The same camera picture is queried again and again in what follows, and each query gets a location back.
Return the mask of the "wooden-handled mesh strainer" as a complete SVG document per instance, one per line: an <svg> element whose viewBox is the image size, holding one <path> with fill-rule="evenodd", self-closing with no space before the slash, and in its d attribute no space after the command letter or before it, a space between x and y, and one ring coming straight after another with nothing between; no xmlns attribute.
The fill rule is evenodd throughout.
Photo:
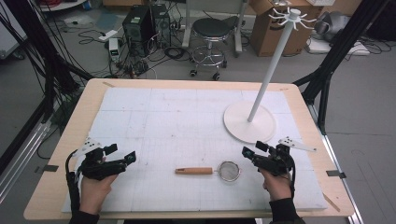
<svg viewBox="0 0 396 224"><path fill-rule="evenodd" d="M241 171L233 161L223 161L216 169L212 167L184 167L176 168L175 173L177 175L213 175L217 173L222 180L233 182L240 176Z"/></svg>

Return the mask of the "black tape strip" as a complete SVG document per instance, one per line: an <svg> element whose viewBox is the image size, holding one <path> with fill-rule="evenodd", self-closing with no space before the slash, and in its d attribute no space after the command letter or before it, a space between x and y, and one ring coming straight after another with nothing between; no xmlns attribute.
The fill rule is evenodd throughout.
<svg viewBox="0 0 396 224"><path fill-rule="evenodd" d="M344 172L339 172L338 170L328 170L326 171L327 176L337 176L340 179L347 178Z"/></svg>
<svg viewBox="0 0 396 224"><path fill-rule="evenodd" d="M44 165L43 167L37 166L35 168L35 173L43 174L44 172L57 172L59 166L58 165Z"/></svg>

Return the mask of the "cardboard box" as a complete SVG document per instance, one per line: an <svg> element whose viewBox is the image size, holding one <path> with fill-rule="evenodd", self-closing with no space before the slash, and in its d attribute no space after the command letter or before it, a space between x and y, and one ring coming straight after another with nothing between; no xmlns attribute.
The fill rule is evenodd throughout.
<svg viewBox="0 0 396 224"><path fill-rule="evenodd" d="M323 7L313 6L307 0L249 0L249 6L256 12L256 19L253 25L250 45L259 57L272 56L276 50L278 41L285 26L281 26L282 20L274 20L274 9L281 13L287 13L288 8L297 8L305 15L305 20L312 20L305 25L297 25L297 30L293 30L290 38L283 50L283 55L294 55L302 52L305 42L311 35L311 27L315 25L313 19L317 19Z"/></svg>

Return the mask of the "black metal frame stand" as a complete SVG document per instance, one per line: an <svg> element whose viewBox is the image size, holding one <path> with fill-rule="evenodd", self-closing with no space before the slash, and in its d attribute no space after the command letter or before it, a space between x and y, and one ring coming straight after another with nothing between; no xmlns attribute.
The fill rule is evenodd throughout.
<svg viewBox="0 0 396 224"><path fill-rule="evenodd" d="M293 82L300 87L306 84L302 96L307 105L314 105L320 95L316 124L322 134L326 133L326 113L332 75L347 56L363 31L368 27L390 0L362 0L319 67L311 74Z"/></svg>
<svg viewBox="0 0 396 224"><path fill-rule="evenodd" d="M93 79L93 76L88 72L74 66L60 55L52 44L42 22L37 17L34 7L28 0L3 1L22 30L26 33L27 40L44 59L43 68L39 69L38 73L45 78L45 97L0 157L0 175L7 169L19 151L21 144L38 123L38 120L41 117L44 117L44 121L50 118L55 90L59 90L62 94L75 92L78 89L78 84L72 78L72 73L86 80Z"/></svg>

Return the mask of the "black round stool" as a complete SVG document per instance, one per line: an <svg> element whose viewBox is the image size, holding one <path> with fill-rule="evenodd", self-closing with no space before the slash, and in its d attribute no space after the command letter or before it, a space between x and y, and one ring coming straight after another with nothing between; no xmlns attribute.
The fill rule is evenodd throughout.
<svg viewBox="0 0 396 224"><path fill-rule="evenodd" d="M195 77L200 66L213 66L216 73L214 80L219 80L219 69L227 67L227 60L224 52L215 47L215 42L225 41L232 32L232 28L225 22L214 18L203 18L195 21L192 25L195 36L201 37L205 44L196 47L190 56L190 61L195 67L190 71L190 75Z"/></svg>

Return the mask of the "grey device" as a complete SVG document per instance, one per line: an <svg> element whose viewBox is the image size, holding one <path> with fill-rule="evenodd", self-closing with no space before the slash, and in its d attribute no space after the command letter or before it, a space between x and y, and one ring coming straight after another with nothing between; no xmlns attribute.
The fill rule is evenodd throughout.
<svg viewBox="0 0 396 224"><path fill-rule="evenodd" d="M347 26L349 20L348 16L339 11L325 11L318 17L314 30L322 39L331 42Z"/></svg>

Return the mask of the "aluminium rail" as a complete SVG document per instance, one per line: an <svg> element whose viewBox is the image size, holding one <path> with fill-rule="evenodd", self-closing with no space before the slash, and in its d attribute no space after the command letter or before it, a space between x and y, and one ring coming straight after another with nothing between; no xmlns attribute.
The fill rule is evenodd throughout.
<svg viewBox="0 0 396 224"><path fill-rule="evenodd" d="M38 122L27 134L27 137L17 147L16 156L11 160L6 170L0 175L0 204L5 200L14 184L26 168L30 159L50 132L51 122Z"/></svg>
<svg viewBox="0 0 396 224"><path fill-rule="evenodd" d="M339 161L337 160L337 157L334 153L334 150L332 148L332 144L330 142L328 135L326 133L322 133L320 129L318 129L318 133L321 137L323 145L325 146L325 148L327 150L327 153L330 156L330 159L332 160L333 165L335 166L335 168L330 171L330 176L337 176L342 181L342 183L344 185L344 189L346 190L348 199L350 200L350 202L353 206L354 213L351 216L346 218L348 223L349 224L364 224L364 221L361 217L360 210L354 200L354 197L353 197L351 190L349 188L349 185L347 183L347 175L345 174Z"/></svg>

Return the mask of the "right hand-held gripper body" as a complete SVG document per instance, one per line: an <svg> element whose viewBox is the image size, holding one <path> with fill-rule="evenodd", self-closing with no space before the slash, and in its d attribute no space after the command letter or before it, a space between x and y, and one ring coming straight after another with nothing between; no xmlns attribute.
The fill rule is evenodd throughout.
<svg viewBox="0 0 396 224"><path fill-rule="evenodd" d="M287 136L280 139L276 147L269 146L267 151L269 155L267 157L256 155L257 159L253 164L258 168L262 168L270 172L272 175L286 174L295 168L294 159L290 155L290 150L292 148L312 152L316 151L314 147L295 141Z"/></svg>

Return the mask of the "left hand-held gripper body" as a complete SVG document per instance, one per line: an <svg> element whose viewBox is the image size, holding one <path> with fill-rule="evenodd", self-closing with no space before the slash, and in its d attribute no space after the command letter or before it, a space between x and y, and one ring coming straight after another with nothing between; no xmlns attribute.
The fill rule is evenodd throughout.
<svg viewBox="0 0 396 224"><path fill-rule="evenodd" d="M126 171L127 165L124 159L116 161L105 161L104 147L98 141L87 137L83 145L72 153L73 157L84 156L85 159L78 167L78 171L85 177L103 180L111 175L118 175Z"/></svg>

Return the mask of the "white power strip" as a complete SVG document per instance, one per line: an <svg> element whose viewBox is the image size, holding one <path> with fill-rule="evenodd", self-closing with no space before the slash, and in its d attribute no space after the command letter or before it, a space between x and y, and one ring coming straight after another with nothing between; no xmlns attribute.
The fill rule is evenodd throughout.
<svg viewBox="0 0 396 224"><path fill-rule="evenodd" d="M117 34L117 33L118 33L118 31L110 30L110 31L108 31L107 33L105 33L104 35L99 36L98 39L101 40L101 41L106 41L106 40L108 40L110 37L114 36L114 35Z"/></svg>

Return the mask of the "white power adapter box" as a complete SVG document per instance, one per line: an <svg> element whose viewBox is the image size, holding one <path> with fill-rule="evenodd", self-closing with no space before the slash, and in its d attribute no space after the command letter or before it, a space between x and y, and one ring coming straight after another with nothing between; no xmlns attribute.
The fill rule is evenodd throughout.
<svg viewBox="0 0 396 224"><path fill-rule="evenodd" d="M119 40L117 38L109 39L108 50L111 60L117 63L120 60Z"/></svg>

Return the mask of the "person's left hand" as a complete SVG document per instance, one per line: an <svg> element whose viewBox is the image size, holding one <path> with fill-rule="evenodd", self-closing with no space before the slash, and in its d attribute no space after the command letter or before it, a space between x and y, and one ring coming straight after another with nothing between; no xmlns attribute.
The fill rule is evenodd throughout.
<svg viewBox="0 0 396 224"><path fill-rule="evenodd" d="M111 175L103 180L84 177L81 181L79 210L91 215L98 215L102 210L106 196L111 191L111 185L117 177L117 175Z"/></svg>

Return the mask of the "black computer tower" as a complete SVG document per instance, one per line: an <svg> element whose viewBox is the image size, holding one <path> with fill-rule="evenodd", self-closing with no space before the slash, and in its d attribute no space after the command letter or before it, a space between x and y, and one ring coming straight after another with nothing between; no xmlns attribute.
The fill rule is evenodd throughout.
<svg viewBox="0 0 396 224"><path fill-rule="evenodd" d="M146 57L149 54L149 41L155 35L149 6L132 6L122 27L130 54Z"/></svg>
<svg viewBox="0 0 396 224"><path fill-rule="evenodd" d="M151 6L151 15L157 34L157 43L160 48L171 45L170 16L165 4L154 4Z"/></svg>

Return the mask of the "white hook stand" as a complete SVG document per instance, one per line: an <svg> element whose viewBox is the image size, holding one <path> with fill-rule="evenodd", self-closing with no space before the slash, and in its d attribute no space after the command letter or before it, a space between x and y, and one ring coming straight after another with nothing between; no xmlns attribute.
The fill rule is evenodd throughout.
<svg viewBox="0 0 396 224"><path fill-rule="evenodd" d="M266 92L269 82L276 70L280 57L293 30L297 30L297 25L301 24L308 29L306 14L299 9L287 7L287 12L282 13L274 8L275 16L270 18L281 20L280 25L284 25L281 37L276 45L275 53L266 71L261 87L254 102L240 101L229 105L223 114L223 123L230 135L236 139L253 144L257 140L269 141L276 134L276 119L273 114L261 105L262 98Z"/></svg>

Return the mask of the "person's right hand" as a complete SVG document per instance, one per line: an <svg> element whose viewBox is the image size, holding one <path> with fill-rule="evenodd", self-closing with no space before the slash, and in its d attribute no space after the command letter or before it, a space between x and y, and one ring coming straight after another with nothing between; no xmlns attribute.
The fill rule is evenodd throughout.
<svg viewBox="0 0 396 224"><path fill-rule="evenodd" d="M278 201L291 197L290 179L288 175L272 175L270 172L260 169L264 177L262 184L270 194L270 201Z"/></svg>

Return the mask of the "white gridded table mat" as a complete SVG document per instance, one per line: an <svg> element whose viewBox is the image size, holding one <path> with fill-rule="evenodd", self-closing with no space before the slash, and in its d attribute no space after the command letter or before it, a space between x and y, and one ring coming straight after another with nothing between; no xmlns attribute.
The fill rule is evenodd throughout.
<svg viewBox="0 0 396 224"><path fill-rule="evenodd" d="M263 177L242 155L246 143L226 130L223 114L255 91L110 88L88 136L116 144L111 160L135 152L136 162L112 185L105 212L266 210ZM213 175L177 175L176 168L212 167L233 161L233 182Z"/></svg>

